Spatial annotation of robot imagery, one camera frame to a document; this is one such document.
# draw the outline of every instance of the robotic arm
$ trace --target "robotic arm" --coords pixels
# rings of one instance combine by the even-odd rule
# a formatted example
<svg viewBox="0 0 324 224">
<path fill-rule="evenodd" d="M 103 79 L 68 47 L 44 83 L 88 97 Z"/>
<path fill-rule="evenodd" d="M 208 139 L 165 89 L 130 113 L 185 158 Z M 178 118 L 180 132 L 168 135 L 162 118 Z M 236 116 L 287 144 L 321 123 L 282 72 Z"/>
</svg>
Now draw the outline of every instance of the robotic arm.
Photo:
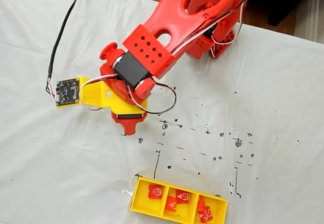
<svg viewBox="0 0 324 224">
<path fill-rule="evenodd" d="M 167 112 L 176 103 L 175 91 L 157 83 L 154 78 L 161 79 L 185 52 L 199 59 L 210 50 L 214 58 L 218 57 L 236 39 L 232 28 L 237 21 L 241 27 L 246 1 L 160 0 L 151 17 L 123 42 L 127 52 L 118 49 L 115 42 L 104 48 L 100 55 L 105 60 L 100 67 L 100 80 L 81 77 L 80 82 L 70 81 L 75 85 L 74 91 L 70 91 L 73 99 L 76 98 L 72 103 L 111 107 L 114 121 L 123 125 L 125 135 L 133 135 L 136 124 L 142 122 L 148 113 Z M 163 46 L 158 38 L 165 33 L 171 40 Z M 67 81 L 57 84 L 57 107 L 69 104 L 64 101 L 69 94 L 65 84 L 68 85 Z M 156 85 L 169 88 L 175 101 L 167 110 L 150 112 L 146 109 L 147 98 Z M 104 96 L 107 91 L 110 100 Z"/>
</svg>

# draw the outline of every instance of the yellow box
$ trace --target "yellow box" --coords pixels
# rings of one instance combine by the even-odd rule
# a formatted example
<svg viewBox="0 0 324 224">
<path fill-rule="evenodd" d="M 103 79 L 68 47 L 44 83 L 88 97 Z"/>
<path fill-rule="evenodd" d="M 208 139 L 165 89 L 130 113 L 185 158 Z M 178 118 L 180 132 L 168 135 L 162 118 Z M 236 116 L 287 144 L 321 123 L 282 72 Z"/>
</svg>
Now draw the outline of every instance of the yellow box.
<svg viewBox="0 0 324 224">
<path fill-rule="evenodd" d="M 161 199 L 149 199 L 149 185 L 160 185 L 163 189 Z M 178 203 L 176 211 L 165 210 L 167 196 L 176 197 L 176 190 L 184 190 L 189 193 L 189 202 Z M 155 217 L 176 221 L 183 224 L 201 223 L 197 212 L 197 203 L 199 195 L 202 195 L 206 206 L 209 206 L 213 219 L 206 222 L 207 224 L 224 224 L 227 200 L 217 196 L 207 195 L 197 191 L 161 183 L 148 178 L 140 177 L 137 181 L 133 195 L 131 211 L 152 215 Z"/>
</svg>

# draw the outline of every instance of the red block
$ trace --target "red block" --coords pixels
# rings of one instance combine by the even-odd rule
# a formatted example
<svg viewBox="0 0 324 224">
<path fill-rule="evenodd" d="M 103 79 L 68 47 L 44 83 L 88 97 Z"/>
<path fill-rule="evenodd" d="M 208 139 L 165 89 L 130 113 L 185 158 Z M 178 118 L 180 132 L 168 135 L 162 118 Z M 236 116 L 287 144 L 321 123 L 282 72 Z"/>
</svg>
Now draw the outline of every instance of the red block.
<svg viewBox="0 0 324 224">
<path fill-rule="evenodd" d="M 148 186 L 148 198 L 149 199 L 162 199 L 162 186 L 161 185 L 149 185 Z"/>
<path fill-rule="evenodd" d="M 176 211 L 176 207 L 177 207 L 176 198 L 168 196 L 165 209 L 169 211 Z"/>
<path fill-rule="evenodd" d="M 176 190 L 176 200 L 177 203 L 188 203 L 189 202 L 189 193 L 184 190 Z"/>
<path fill-rule="evenodd" d="M 209 206 L 206 206 L 203 211 L 198 211 L 200 221 L 206 223 L 213 219 L 213 214 Z"/>
</svg>

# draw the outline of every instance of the circuit board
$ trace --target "circuit board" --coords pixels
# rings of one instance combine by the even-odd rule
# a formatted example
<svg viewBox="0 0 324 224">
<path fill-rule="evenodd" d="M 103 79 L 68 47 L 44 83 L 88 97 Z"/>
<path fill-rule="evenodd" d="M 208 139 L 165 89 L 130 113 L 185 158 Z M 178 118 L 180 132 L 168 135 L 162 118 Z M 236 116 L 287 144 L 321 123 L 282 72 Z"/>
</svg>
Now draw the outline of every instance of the circuit board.
<svg viewBox="0 0 324 224">
<path fill-rule="evenodd" d="M 58 81 L 56 84 L 56 107 L 79 104 L 79 78 Z"/>
</svg>

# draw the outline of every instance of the white sheet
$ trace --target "white sheet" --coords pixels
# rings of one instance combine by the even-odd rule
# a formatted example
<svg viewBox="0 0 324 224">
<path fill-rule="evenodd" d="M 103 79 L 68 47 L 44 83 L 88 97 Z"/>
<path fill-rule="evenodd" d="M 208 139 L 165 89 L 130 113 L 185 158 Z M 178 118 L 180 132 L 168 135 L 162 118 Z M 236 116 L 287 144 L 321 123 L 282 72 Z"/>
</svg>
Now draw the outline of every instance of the white sheet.
<svg viewBox="0 0 324 224">
<path fill-rule="evenodd" d="M 184 55 L 163 79 L 176 107 L 124 137 L 109 110 L 55 109 L 45 92 L 72 2 L 0 0 L 1 224 L 168 223 L 129 211 L 134 175 L 153 178 L 157 150 L 156 179 L 227 199 L 226 223 L 324 222 L 324 45 L 244 25 L 218 60 Z M 155 6 L 79 0 L 53 83 L 98 76 L 102 48 Z M 158 89 L 150 100 L 168 98 Z"/>
</svg>

